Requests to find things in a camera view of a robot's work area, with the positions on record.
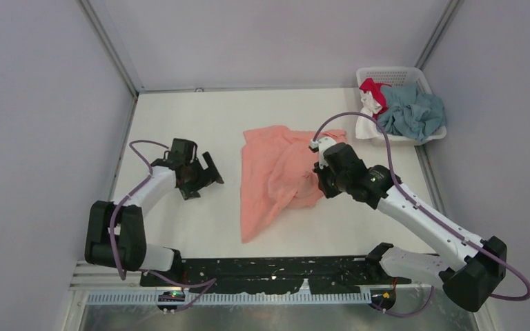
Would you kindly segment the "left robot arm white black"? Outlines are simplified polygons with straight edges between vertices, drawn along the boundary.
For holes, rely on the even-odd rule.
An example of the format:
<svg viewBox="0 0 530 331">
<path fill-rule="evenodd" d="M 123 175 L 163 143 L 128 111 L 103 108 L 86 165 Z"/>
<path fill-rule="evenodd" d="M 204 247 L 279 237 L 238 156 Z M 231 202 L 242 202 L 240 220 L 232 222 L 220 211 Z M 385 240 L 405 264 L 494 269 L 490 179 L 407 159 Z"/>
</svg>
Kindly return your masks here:
<svg viewBox="0 0 530 331">
<path fill-rule="evenodd" d="M 164 153 L 149 161 L 138 149 L 129 148 L 143 161 L 146 176 L 134 188 L 110 201 L 96 201 L 90 208 L 84 259 L 92 265 L 127 272 L 167 272 L 181 263 L 179 250 L 147 241 L 145 216 L 168 193 L 177 190 L 183 200 L 197 199 L 201 189 L 224 180 L 209 152 L 198 155 L 198 146 L 188 139 L 161 144 Z"/>
</svg>

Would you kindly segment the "white t shirt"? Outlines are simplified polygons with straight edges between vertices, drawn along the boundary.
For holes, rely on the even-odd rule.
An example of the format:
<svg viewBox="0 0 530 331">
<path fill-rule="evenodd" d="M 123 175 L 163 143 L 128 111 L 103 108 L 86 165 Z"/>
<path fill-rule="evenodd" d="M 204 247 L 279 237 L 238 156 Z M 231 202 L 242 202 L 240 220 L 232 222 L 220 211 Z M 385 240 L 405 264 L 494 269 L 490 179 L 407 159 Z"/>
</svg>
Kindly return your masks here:
<svg viewBox="0 0 530 331">
<path fill-rule="evenodd" d="M 362 109 L 361 114 L 368 117 L 379 115 L 380 111 L 383 110 L 383 106 L 374 98 L 371 91 L 366 91 L 361 97 Z M 355 124 L 355 138 L 360 140 L 369 140 L 381 137 L 380 131 L 377 129 L 377 125 L 366 117 L 358 117 Z"/>
</svg>

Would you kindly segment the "white plastic laundry basket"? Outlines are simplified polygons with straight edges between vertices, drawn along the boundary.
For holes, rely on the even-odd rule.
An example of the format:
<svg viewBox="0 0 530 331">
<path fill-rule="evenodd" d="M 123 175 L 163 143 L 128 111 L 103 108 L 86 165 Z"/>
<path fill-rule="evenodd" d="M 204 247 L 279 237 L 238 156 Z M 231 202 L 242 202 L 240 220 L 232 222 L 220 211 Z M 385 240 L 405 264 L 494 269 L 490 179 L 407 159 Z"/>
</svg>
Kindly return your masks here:
<svg viewBox="0 0 530 331">
<path fill-rule="evenodd" d="M 413 67 L 367 67 L 356 72 L 361 113 L 373 117 L 393 145 L 419 146 L 446 136 L 441 98 Z"/>
</svg>

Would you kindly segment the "red t shirt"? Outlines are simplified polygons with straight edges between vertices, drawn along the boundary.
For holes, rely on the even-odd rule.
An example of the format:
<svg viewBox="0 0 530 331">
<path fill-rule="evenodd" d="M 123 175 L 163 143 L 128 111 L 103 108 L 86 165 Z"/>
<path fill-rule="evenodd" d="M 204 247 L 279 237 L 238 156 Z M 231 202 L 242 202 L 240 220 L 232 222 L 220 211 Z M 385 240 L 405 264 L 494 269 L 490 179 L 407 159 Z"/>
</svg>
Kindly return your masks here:
<svg viewBox="0 0 530 331">
<path fill-rule="evenodd" d="M 359 86 L 363 92 L 364 107 L 371 111 L 374 119 L 378 119 L 388 109 L 385 96 L 381 91 L 384 86 L 391 87 L 386 83 L 377 83 L 372 78 L 366 78 Z"/>
</svg>

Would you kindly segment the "aluminium frame rail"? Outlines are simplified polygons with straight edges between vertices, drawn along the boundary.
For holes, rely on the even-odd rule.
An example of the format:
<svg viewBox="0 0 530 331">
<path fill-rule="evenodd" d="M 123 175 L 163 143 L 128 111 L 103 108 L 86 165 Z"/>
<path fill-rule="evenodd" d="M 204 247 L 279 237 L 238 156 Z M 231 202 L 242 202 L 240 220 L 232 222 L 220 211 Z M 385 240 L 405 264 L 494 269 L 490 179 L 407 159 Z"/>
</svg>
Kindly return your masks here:
<svg viewBox="0 0 530 331">
<path fill-rule="evenodd" d="M 375 258 L 371 258 L 370 261 L 379 261 Z M 71 281 L 71 287 L 76 289 L 86 288 L 108 288 L 108 289 L 142 289 L 151 287 L 166 287 L 169 283 L 162 281 L 159 277 L 154 275 L 144 276 L 141 272 L 127 272 L 126 279 L 121 280 L 118 275 L 118 271 L 114 268 L 103 267 L 98 265 L 91 265 L 86 262 L 80 262 L 77 264 L 74 275 Z"/>
</svg>

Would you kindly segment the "blue grey t shirt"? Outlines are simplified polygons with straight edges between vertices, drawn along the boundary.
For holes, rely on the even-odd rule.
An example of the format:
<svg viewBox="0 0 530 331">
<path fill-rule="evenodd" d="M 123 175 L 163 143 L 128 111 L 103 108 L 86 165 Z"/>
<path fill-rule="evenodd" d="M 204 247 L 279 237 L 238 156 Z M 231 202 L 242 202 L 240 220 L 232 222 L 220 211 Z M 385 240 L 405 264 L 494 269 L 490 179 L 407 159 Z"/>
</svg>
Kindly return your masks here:
<svg viewBox="0 0 530 331">
<path fill-rule="evenodd" d="M 388 109 L 377 122 L 395 136 L 424 143 L 447 123 L 441 98 L 425 93 L 417 83 L 382 87 Z"/>
</svg>

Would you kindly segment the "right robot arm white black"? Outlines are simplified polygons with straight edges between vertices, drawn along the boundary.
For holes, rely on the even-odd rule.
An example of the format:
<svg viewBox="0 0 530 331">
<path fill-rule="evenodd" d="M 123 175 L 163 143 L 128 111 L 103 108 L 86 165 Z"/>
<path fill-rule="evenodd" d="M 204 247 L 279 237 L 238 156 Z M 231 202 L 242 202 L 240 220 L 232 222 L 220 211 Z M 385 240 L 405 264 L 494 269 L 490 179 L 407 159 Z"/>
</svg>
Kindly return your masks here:
<svg viewBox="0 0 530 331">
<path fill-rule="evenodd" d="M 366 166 L 347 143 L 323 137 L 309 148 L 319 157 L 313 171 L 326 198 L 346 193 L 401 223 L 435 251 L 420 254 L 381 243 L 368 255 L 380 272 L 439 288 L 469 312 L 477 312 L 492 296 L 507 272 L 504 241 L 462 229 L 425 205 L 389 168 Z"/>
</svg>

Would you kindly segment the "pink t shirt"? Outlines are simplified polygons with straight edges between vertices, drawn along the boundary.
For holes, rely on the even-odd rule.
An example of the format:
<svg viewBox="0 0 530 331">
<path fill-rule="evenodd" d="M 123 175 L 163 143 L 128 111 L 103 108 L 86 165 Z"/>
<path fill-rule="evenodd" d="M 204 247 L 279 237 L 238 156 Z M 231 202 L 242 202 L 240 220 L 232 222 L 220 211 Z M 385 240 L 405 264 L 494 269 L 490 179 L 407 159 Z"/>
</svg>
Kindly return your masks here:
<svg viewBox="0 0 530 331">
<path fill-rule="evenodd" d="M 314 131 L 269 126 L 243 132 L 240 186 L 242 243 L 267 229 L 285 209 L 312 208 L 324 194 L 309 143 Z"/>
</svg>

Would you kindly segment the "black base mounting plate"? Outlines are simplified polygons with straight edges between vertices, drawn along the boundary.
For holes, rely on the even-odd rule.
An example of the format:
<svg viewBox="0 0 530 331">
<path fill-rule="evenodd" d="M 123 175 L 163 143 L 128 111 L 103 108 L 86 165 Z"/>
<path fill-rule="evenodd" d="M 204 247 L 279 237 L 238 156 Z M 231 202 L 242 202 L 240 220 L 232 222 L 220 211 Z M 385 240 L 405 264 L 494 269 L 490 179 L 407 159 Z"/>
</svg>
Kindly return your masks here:
<svg viewBox="0 0 530 331">
<path fill-rule="evenodd" d="M 161 275 L 183 284 L 215 279 L 207 293 L 286 294 L 308 284 L 313 294 L 350 294 L 362 285 L 392 285 L 393 277 L 364 255 L 329 257 L 270 257 L 180 259 Z"/>
</svg>

